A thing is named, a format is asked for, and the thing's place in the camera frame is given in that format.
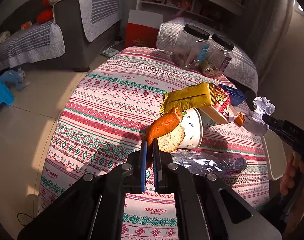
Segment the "person's right hand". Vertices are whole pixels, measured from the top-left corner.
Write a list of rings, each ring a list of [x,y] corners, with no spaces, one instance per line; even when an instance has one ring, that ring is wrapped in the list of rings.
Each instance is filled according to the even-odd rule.
[[[287,168],[282,176],[280,182],[280,191],[286,196],[290,189],[295,186],[294,177],[298,172],[304,175],[304,162],[298,153],[293,152],[287,161]],[[299,197],[294,203],[292,210],[288,216],[288,222],[286,229],[283,233],[283,237],[286,238],[290,233],[292,233],[298,226],[302,218],[304,217],[304,186],[299,193]]]

